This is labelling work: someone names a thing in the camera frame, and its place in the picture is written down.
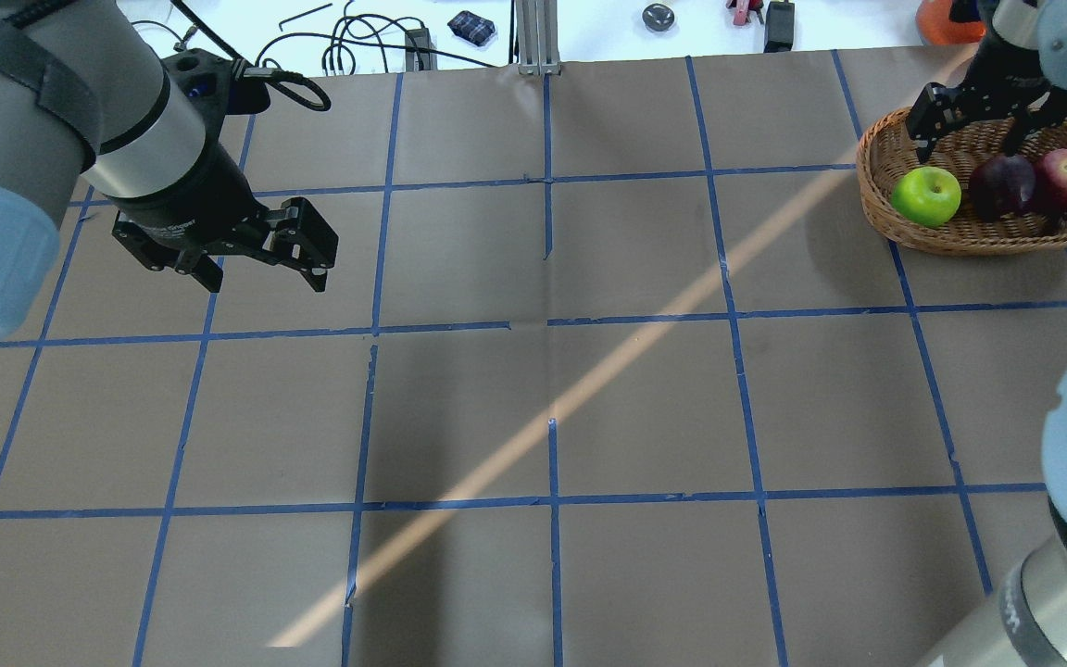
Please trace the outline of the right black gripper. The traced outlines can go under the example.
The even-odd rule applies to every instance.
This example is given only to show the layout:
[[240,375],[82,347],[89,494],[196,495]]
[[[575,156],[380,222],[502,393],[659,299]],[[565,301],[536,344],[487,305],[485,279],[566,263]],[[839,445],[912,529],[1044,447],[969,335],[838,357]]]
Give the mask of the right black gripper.
[[[1042,96],[1040,106],[1030,106]],[[1002,141],[1002,155],[1010,157],[1033,134],[1067,121],[1067,90],[1051,88],[1037,50],[1024,49],[988,32],[960,85],[945,88],[928,82],[908,109],[905,128],[915,160],[927,165],[937,144],[970,121],[1007,117],[1012,117],[1012,126]]]

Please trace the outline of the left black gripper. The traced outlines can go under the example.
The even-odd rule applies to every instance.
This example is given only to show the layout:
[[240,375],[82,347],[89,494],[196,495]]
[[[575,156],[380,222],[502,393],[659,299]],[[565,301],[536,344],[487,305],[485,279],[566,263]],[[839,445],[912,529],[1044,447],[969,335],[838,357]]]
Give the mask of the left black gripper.
[[209,293],[223,286],[220,255],[256,249],[258,261],[296,271],[310,290],[327,291],[339,235],[304,197],[278,208],[254,198],[245,175],[217,139],[177,182],[153,195],[114,198],[113,237],[152,271],[192,277]]

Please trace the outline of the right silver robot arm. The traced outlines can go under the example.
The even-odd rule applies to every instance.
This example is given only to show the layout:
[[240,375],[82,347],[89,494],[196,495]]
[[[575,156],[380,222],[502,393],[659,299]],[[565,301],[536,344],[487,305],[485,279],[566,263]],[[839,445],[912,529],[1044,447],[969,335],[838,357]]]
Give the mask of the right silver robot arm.
[[[906,123],[924,163],[936,144],[983,120],[1012,120],[1009,141],[1067,120],[1067,1],[957,1],[957,21],[984,38],[957,88],[928,83]],[[1067,666],[1067,371],[1045,420],[1041,463],[1054,531],[1012,567],[922,666]]]

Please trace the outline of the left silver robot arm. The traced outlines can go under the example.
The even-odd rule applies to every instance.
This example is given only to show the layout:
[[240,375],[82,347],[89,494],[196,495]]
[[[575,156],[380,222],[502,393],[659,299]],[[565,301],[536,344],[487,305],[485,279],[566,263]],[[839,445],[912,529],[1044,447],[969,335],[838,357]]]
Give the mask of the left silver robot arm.
[[55,266],[76,182],[116,208],[113,237],[150,271],[217,293],[220,257],[283,266],[325,291],[337,233],[307,198],[262,206],[220,144],[224,120],[308,88],[224,46],[157,55],[113,1],[0,1],[0,342]]

